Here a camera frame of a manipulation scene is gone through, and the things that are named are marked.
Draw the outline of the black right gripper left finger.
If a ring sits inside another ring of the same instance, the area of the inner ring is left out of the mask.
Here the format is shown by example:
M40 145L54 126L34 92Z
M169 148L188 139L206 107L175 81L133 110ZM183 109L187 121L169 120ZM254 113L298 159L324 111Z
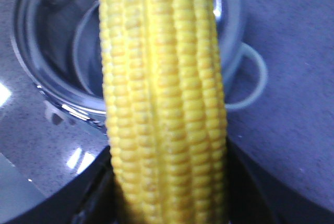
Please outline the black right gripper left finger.
M117 223L110 148L72 181L6 223Z

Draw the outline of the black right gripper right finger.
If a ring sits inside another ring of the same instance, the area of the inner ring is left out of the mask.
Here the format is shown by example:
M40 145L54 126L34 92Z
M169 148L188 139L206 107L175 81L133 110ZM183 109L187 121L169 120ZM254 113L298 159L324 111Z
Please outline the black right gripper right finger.
M288 188L229 138L226 143L231 223L333 223L333 212Z

